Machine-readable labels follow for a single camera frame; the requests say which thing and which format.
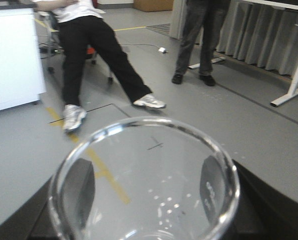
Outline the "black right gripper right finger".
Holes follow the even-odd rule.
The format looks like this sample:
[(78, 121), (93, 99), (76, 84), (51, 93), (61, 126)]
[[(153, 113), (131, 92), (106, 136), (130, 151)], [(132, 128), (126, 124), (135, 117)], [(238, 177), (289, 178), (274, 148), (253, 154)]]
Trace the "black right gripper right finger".
[(222, 168), (212, 155), (202, 164), (200, 197), (208, 223), (215, 223), (225, 204), (226, 183)]

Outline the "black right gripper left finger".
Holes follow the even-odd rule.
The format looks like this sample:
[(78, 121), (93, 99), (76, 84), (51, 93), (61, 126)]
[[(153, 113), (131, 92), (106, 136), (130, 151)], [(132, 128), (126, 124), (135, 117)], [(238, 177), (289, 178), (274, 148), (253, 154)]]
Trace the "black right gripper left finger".
[(76, 229), (86, 226), (95, 194), (93, 164), (83, 158), (70, 168), (63, 187), (62, 202), (68, 222)]

